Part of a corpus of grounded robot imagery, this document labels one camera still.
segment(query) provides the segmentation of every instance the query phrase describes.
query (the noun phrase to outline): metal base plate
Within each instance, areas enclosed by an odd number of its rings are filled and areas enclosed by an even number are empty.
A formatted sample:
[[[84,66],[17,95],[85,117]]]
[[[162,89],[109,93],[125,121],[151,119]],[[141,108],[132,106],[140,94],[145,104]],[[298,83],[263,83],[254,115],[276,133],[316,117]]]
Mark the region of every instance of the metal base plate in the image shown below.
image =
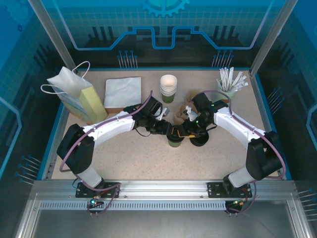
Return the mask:
[[[107,182],[105,183],[104,188],[110,187],[113,185],[118,184],[117,182]],[[110,189],[109,191],[105,192],[101,195],[101,198],[112,198],[115,193],[116,188]],[[82,182],[79,182],[77,184],[77,191],[75,197],[77,198],[93,198],[94,196],[97,196],[100,192],[93,191],[86,186]],[[119,197],[119,191],[116,194],[115,198]]]
[[[249,184],[245,184],[241,187],[241,189],[237,189],[233,191],[231,196],[228,196],[221,182],[208,182],[208,198],[245,198],[245,193],[241,190],[242,188],[250,188],[250,191],[247,193],[248,198],[252,197],[251,187]]]

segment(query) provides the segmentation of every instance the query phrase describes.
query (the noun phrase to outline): enclosure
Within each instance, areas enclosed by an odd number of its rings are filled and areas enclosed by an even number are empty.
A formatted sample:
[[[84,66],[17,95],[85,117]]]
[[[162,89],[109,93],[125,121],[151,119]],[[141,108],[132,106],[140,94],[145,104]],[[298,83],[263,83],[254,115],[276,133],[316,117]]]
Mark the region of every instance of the enclosure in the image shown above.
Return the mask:
[[[1,237],[315,237],[316,8],[313,0],[2,1]],[[239,141],[217,128],[204,147],[186,140],[171,149],[165,137],[130,131],[94,152],[97,171],[122,186],[108,211],[90,217],[90,199],[75,197],[76,177],[58,170],[56,154],[68,128],[85,124],[40,90],[86,60],[102,101],[105,80],[123,77],[141,77],[142,101],[151,90],[161,101],[160,77],[175,75],[168,121],[190,90],[217,87],[220,68],[243,72],[249,85],[232,108],[277,132],[284,179],[257,182],[252,209],[229,217],[222,208],[236,198],[209,198],[207,184],[245,163]]]

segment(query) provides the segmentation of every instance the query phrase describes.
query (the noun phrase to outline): stack of paper cups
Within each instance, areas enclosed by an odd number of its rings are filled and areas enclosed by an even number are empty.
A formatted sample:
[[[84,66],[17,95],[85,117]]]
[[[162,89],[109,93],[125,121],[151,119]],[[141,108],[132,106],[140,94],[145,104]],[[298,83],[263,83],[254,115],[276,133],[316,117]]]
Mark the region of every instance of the stack of paper cups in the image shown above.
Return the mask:
[[[174,101],[176,93],[177,78],[174,75],[167,74],[160,78],[160,92],[165,103]]]

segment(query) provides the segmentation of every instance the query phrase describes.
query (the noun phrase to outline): transparent wall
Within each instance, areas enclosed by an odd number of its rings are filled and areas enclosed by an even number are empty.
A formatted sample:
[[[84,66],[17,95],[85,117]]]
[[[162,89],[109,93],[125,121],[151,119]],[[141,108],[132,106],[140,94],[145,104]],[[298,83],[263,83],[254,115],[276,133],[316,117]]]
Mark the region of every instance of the transparent wall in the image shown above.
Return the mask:
[[[43,3],[77,64],[250,67],[284,0]]]
[[[0,21],[0,236],[9,238],[37,172],[21,156],[42,160],[60,104],[40,85],[63,63],[27,1],[1,1]]]
[[[298,1],[258,72],[292,178],[300,191],[313,187],[315,192],[316,8],[315,0]]]

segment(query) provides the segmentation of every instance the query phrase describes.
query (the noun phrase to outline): speckled countertop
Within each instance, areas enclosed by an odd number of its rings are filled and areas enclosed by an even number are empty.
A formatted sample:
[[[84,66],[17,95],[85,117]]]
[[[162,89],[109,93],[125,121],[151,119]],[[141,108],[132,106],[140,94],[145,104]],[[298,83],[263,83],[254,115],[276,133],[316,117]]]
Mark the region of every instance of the speckled countertop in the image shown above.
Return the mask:
[[[216,89],[219,70],[183,71],[92,71],[85,79],[91,82],[101,101],[105,99],[105,81],[109,78],[141,77],[142,101],[153,90],[153,96],[161,100],[159,79],[173,74],[178,79],[174,102],[164,104],[170,109],[166,120],[173,122],[173,115],[193,89]],[[250,84],[237,92],[232,103],[233,111],[254,126],[263,129],[259,108]],[[85,124],[70,115],[66,130],[72,124]],[[245,164],[247,150],[229,132],[218,127],[210,131],[210,139],[203,147],[192,145],[185,139],[181,146],[172,148],[165,136],[141,137],[136,131],[120,134],[94,150],[93,165],[105,179],[222,179]],[[73,179],[75,176],[59,172],[61,159],[55,164],[53,179]]]

